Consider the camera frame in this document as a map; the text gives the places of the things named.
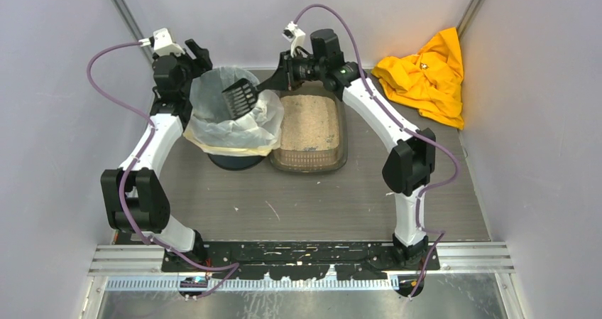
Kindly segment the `black litter scoop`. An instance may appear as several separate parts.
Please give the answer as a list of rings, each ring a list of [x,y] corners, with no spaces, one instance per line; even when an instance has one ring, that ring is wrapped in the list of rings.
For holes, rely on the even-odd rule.
[[[253,83],[249,79],[241,78],[222,91],[221,95],[229,111],[231,120],[237,120],[253,110],[260,94],[256,89],[256,86],[259,84]]]

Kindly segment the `brown plastic litter box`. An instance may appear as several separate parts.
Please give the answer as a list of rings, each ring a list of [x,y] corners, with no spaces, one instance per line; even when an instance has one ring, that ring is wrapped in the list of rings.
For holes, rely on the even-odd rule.
[[[328,173],[342,168],[348,156],[343,103],[319,82],[282,91],[280,101],[285,113],[280,148],[269,155],[271,164],[290,173]]]

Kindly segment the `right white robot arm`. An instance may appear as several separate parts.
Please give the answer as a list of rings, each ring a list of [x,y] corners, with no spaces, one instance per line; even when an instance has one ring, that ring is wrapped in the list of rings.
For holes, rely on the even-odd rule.
[[[361,116],[389,152],[382,176],[395,196],[393,260],[399,264],[420,260],[428,249],[428,236],[418,223],[422,217],[419,204],[434,172],[434,133],[418,129],[386,102],[365,70],[345,59],[332,29],[310,34],[310,52],[302,47],[305,33],[295,24],[283,30],[283,37],[290,49],[280,54],[275,73],[259,90],[293,91],[304,82],[320,81]]]

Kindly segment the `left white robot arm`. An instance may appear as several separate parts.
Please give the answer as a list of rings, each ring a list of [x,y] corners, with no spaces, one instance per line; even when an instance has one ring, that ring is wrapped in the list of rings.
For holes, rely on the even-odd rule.
[[[147,127],[131,155],[115,169],[101,175],[101,187],[109,226],[137,234],[143,243],[156,244],[176,259],[202,268],[207,251],[201,234],[170,213],[170,202],[159,175],[171,148],[182,136],[192,114],[192,82],[212,69],[208,50],[192,39],[181,46],[162,35],[139,40],[136,47],[153,51],[153,94],[149,113],[122,102],[101,89],[92,77],[93,64],[125,44],[96,54],[88,63],[87,78],[103,97],[142,117]]]

